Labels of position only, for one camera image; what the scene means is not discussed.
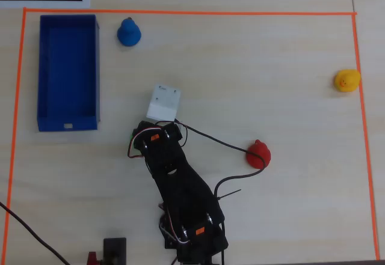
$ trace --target table surface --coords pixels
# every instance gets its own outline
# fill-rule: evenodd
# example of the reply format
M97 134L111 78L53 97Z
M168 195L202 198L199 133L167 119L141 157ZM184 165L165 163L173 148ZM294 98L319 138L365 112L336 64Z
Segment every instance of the table surface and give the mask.
M354 0L380 252L383 2ZM352 0L91 3L138 10L353 11ZM22 10L1 10L0 16L0 199L6 203ZM221 201L226 264L376 258L359 92L340 94L331 86L338 70L356 67L350 16L130 16L143 37L127 49L116 40L127 15L97 14L99 130L39 133L40 13L27 14L11 208L37 234L71 264L85 264L88 251L100 253L103 238L122 236L128 264L171 263L175 252L163 248L158 230L159 192L143 160L126 157L131 130L160 82L182 90L181 121L241 147L260 139L272 152L263 174L221 186L221 193L242 189ZM184 151L211 188L228 175L252 172L241 153L193 133ZM60 264L12 218L5 261Z

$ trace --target red rubber duck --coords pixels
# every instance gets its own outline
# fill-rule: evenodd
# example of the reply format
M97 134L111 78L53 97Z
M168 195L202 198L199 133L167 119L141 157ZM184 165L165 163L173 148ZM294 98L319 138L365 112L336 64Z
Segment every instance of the red rubber duck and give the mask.
M247 150L260 155L262 159L265 161L266 167L269 165L271 160L271 153L265 143L261 142L260 140L256 140L255 143L251 145ZM250 166L256 169L263 168L262 161L256 156L246 153L246 160Z

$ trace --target white box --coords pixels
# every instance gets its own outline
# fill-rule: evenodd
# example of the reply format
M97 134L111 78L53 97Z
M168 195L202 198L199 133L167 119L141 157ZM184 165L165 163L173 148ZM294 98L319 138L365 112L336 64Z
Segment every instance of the white box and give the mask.
M179 99L180 90L156 84L146 117L156 121L174 121Z

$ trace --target red object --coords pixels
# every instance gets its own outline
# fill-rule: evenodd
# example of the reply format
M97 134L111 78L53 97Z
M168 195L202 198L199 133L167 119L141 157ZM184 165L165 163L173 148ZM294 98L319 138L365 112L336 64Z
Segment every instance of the red object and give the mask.
M99 265L100 262L96 259L96 252L88 252L87 265Z
M256 140L255 144L251 145L248 148L248 151L251 151L255 154L258 154L262 157L262 159L266 163L266 167L269 165L271 160L271 153L268 147L265 143L262 143L260 140ZM258 157L253 156L251 154L246 153L246 160L250 164L250 166L256 168L256 169L262 169L263 163L262 160L260 160Z

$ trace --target blue bin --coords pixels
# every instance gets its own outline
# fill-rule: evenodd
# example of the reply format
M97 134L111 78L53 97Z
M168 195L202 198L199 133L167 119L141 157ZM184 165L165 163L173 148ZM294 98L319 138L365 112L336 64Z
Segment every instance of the blue bin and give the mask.
M39 131L97 130L99 25L95 15L40 17L38 73Z

